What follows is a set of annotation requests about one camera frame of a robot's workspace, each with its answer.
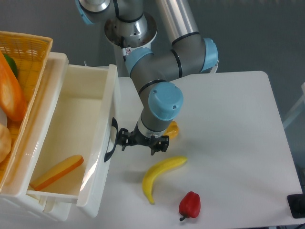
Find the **orange carrot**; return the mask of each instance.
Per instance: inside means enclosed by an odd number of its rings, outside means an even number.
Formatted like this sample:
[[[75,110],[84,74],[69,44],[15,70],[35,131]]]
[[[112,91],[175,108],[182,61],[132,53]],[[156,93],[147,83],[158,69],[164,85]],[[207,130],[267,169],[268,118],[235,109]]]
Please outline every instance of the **orange carrot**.
[[[0,51],[0,107],[13,121],[21,121],[27,112],[24,93]]]

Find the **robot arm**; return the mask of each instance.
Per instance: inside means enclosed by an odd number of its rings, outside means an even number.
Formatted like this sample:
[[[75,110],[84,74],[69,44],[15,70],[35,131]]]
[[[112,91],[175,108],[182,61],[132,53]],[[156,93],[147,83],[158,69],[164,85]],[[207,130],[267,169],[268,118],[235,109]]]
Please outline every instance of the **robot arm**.
[[[169,137],[163,134],[183,104],[181,90],[170,81],[215,66],[216,45],[211,39],[201,38],[187,0],[156,0],[172,43],[172,49],[162,56],[155,56],[150,49],[156,28],[151,16],[143,14],[143,0],[80,0],[83,7],[84,2],[108,4],[104,11],[114,11],[116,18],[106,22],[107,38],[115,49],[132,51],[120,52],[116,61],[121,69],[119,73],[125,71],[131,77],[143,111],[131,133],[124,128],[120,130],[118,144],[122,150],[126,146],[143,145],[151,149],[152,155],[165,152]],[[131,13],[125,11],[132,6],[135,8]],[[88,11],[86,14],[98,16]]]

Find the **pepper stem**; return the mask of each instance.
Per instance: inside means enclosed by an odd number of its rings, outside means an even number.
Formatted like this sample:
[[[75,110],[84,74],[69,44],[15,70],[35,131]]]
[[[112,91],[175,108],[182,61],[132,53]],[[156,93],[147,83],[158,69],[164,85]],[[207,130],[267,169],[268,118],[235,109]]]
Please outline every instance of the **pepper stem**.
[[[182,222],[183,220],[185,220],[186,216],[183,216],[180,218],[180,222]]]

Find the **cheese wedge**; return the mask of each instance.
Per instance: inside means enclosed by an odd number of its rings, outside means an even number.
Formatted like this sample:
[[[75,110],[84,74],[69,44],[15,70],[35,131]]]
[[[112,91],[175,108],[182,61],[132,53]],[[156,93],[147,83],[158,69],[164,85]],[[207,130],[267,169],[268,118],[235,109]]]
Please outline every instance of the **cheese wedge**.
[[[81,155],[73,155],[56,164],[45,174],[30,182],[30,186],[34,190],[40,191],[80,166],[83,162],[84,158]]]

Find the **red bell pepper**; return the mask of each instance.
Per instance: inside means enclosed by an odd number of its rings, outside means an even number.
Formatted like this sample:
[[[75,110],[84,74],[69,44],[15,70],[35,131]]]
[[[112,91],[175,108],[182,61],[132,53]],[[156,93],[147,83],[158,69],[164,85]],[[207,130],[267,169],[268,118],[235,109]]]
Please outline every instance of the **red bell pepper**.
[[[179,213],[183,216],[180,221],[189,217],[196,218],[199,215],[200,207],[200,197],[197,193],[189,192],[186,194],[179,205]]]

